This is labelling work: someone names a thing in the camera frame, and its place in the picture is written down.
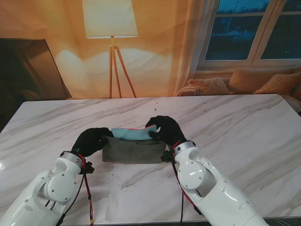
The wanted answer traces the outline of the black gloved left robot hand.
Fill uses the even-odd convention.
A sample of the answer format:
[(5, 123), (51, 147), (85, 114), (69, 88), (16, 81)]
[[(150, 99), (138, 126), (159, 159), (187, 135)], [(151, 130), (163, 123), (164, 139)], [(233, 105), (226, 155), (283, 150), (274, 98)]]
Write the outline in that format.
[(113, 137), (108, 128), (89, 128), (78, 136), (71, 152), (89, 157), (103, 149), (108, 143), (107, 137)]

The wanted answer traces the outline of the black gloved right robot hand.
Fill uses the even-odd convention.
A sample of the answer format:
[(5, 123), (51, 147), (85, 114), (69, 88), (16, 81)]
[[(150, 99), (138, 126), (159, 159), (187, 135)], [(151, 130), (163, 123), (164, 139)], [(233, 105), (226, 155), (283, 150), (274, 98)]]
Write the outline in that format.
[(158, 132), (150, 131), (149, 136), (152, 139), (163, 141), (169, 146), (187, 141), (179, 124), (169, 116), (156, 116), (150, 118), (145, 127), (155, 125)]

